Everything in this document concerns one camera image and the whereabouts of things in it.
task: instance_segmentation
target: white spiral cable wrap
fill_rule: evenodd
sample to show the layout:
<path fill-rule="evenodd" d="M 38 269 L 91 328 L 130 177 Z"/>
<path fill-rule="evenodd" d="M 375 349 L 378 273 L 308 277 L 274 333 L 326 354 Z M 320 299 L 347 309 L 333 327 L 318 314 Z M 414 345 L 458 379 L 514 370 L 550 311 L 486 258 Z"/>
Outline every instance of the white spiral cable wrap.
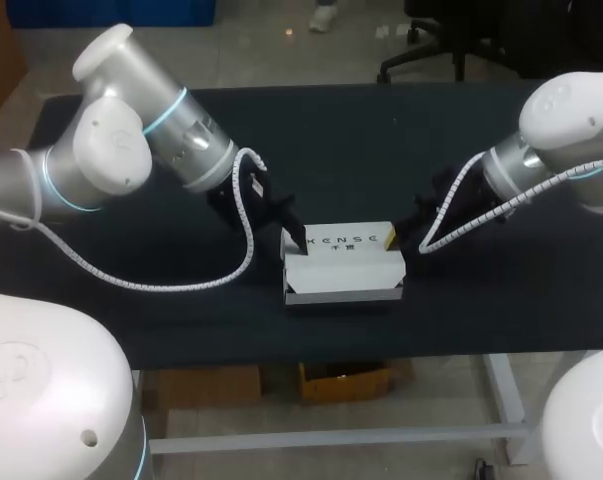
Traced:
<path fill-rule="evenodd" d="M 6 222 L 9 222 L 18 227 L 24 227 L 25 229 L 36 228 L 41 233 L 43 233 L 46 237 L 48 237 L 52 243 L 54 243 L 63 253 L 65 253 L 70 260 L 79 265 L 85 271 L 94 275 L 100 280 L 104 282 L 110 283 L 117 287 L 125 288 L 128 290 L 136 290 L 142 292 L 153 292 L 153 293 L 171 293 L 171 292 L 192 292 L 197 290 L 207 290 L 214 287 L 219 287 L 221 285 L 225 285 L 237 277 L 239 277 L 243 272 L 246 271 L 250 262 L 252 262 L 252 257 L 254 256 L 254 235 L 252 233 L 252 227 L 250 226 L 250 220 L 248 219 L 248 215 L 245 211 L 245 207 L 243 205 L 243 199 L 241 198 L 241 185 L 239 182 L 239 172 L 241 168 L 241 161 L 245 155 L 248 155 L 257 168 L 261 171 L 267 171 L 267 167 L 261 157 L 257 155 L 254 150 L 249 148 L 242 148 L 239 150 L 234 159 L 234 165 L 232 167 L 232 191 L 234 193 L 234 201 L 237 205 L 237 211 L 239 212 L 239 218 L 241 220 L 241 225 L 245 231 L 246 237 L 246 252 L 243 262 L 239 267 L 229 275 L 225 277 L 219 278 L 217 280 L 211 280 L 209 282 L 203 283 L 194 283 L 191 285 L 146 285 L 143 283 L 134 283 L 128 282 L 126 280 L 121 280 L 119 278 L 115 278 L 112 275 L 108 275 L 105 272 L 102 272 L 94 265 L 87 262 L 85 259 L 81 257 L 77 252 L 75 252 L 67 243 L 65 243 L 56 233 L 50 230 L 48 227 L 40 223 L 41 218 L 41 185 L 39 184 L 38 177 L 36 175 L 36 170 L 34 166 L 34 162 L 30 155 L 23 150 L 14 150 L 18 152 L 23 158 L 24 162 L 27 165 L 28 171 L 30 172 L 32 178 L 32 197 L 34 200 L 34 215 L 33 218 L 21 217 L 19 215 L 13 215 L 6 212 L 0 211 L 0 219 Z"/>
<path fill-rule="evenodd" d="M 463 181 L 468 171 L 470 171 L 472 166 L 479 161 L 479 159 L 483 156 L 484 153 L 485 152 L 478 153 L 477 155 L 472 157 L 463 166 L 463 168 L 457 175 L 457 178 L 452 183 L 452 186 L 450 187 L 450 190 L 448 191 L 445 200 L 441 204 L 441 207 L 439 207 L 439 212 L 437 214 L 436 219 L 434 220 L 434 223 L 432 224 L 432 227 L 430 227 L 430 230 L 419 245 L 419 253 L 421 253 L 422 255 L 427 255 L 428 253 L 436 252 L 440 248 L 456 240 L 462 235 L 465 235 L 466 233 L 474 230 L 477 227 L 480 227 L 481 225 L 489 222 L 490 220 L 493 220 L 494 218 L 517 208 L 522 203 L 529 202 L 537 195 L 545 192 L 546 190 L 549 190 L 552 187 L 556 187 L 557 185 L 567 180 L 570 180 L 572 177 L 584 175 L 586 173 L 592 172 L 593 170 L 603 169 L 603 160 L 597 160 L 590 163 L 584 163 L 583 165 L 579 165 L 569 170 L 566 170 L 565 172 L 559 173 L 554 177 L 551 177 L 539 183 L 538 185 L 526 190 L 520 195 L 517 195 L 516 197 L 508 200 L 507 202 L 502 203 L 498 207 L 493 208 L 489 212 L 484 213 L 483 215 L 475 218 L 474 220 L 466 223 L 465 225 L 462 225 L 461 227 L 457 228 L 453 232 L 450 232 L 445 237 L 437 240 L 435 243 L 430 245 L 430 242 L 432 241 L 434 235 L 437 233 L 437 230 L 439 229 L 439 226 L 441 225 L 441 222 L 443 221 L 443 218 L 445 217 L 445 214 L 447 213 L 448 208 L 452 203 L 452 199 L 454 198 L 457 189 L 461 185 L 461 182 Z"/>

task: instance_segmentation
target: table frame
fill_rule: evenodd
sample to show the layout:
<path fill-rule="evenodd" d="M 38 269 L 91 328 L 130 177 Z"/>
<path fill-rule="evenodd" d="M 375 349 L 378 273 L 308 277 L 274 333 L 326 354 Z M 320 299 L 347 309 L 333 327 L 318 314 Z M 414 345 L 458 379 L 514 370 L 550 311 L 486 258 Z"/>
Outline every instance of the table frame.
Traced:
<path fill-rule="evenodd" d="M 483 361 L 499 412 L 498 423 L 468 427 L 352 429 L 165 438 L 150 440 L 150 450 L 153 455 L 173 455 L 284 447 L 504 438 L 510 465 L 526 465 L 541 453 L 541 417 L 554 385 L 568 370 L 590 354 L 585 351 L 563 353 L 550 380 L 529 409 L 524 407 L 521 400 L 508 355 L 505 353 L 484 355 Z M 134 377 L 139 387 L 142 382 L 141 373 L 135 371 Z"/>

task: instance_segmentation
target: black tablecloth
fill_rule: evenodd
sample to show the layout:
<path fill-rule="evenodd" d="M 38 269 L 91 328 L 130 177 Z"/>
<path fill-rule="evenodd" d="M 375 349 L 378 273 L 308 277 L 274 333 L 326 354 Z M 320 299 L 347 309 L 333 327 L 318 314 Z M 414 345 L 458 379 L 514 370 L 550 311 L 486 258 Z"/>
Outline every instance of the black tablecloth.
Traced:
<path fill-rule="evenodd" d="M 442 165 L 516 129 L 534 84 L 209 90 L 196 97 L 298 196 L 306 223 L 392 220 Z M 78 106 L 49 100 L 32 147 Z M 130 280 L 186 283 L 236 266 L 244 245 L 156 166 L 141 191 L 53 226 L 88 260 Z M 261 241 L 276 256 L 276 230 Z M 134 368 L 603 348 L 603 217 L 567 190 L 474 235 L 445 275 L 406 282 L 391 312 L 286 312 L 280 266 L 256 259 L 211 291 L 142 294 L 80 270 L 38 232 L 0 230 L 0 293 L 74 307 L 102 322 Z"/>

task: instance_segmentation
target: blue container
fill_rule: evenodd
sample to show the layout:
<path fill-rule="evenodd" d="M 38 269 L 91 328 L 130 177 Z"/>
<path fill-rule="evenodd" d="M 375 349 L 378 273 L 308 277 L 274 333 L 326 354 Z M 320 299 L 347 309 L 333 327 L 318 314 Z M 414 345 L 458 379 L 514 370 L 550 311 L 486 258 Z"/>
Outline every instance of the blue container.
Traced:
<path fill-rule="evenodd" d="M 194 27 L 214 22 L 216 0 L 7 0 L 14 28 Z"/>

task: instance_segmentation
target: chair base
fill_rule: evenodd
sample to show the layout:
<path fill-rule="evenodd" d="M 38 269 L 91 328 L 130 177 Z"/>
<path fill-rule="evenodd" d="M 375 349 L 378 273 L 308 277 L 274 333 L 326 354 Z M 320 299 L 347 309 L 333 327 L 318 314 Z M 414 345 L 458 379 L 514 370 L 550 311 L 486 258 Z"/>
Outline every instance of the chair base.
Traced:
<path fill-rule="evenodd" d="M 390 83 L 388 70 L 417 60 L 434 57 L 444 53 L 452 54 L 452 63 L 454 64 L 454 78 L 457 82 L 462 82 L 465 79 L 465 56 L 472 54 L 484 60 L 508 66 L 506 56 L 501 52 L 499 46 L 495 42 L 486 45 L 480 39 L 466 40 L 469 35 L 464 34 L 465 26 L 458 26 L 452 32 L 446 31 L 439 25 L 427 22 L 424 20 L 413 20 L 408 32 L 408 44 L 418 42 L 417 29 L 424 30 L 435 35 L 436 40 L 422 47 L 410 50 L 381 63 L 379 74 L 377 75 L 377 83 Z"/>

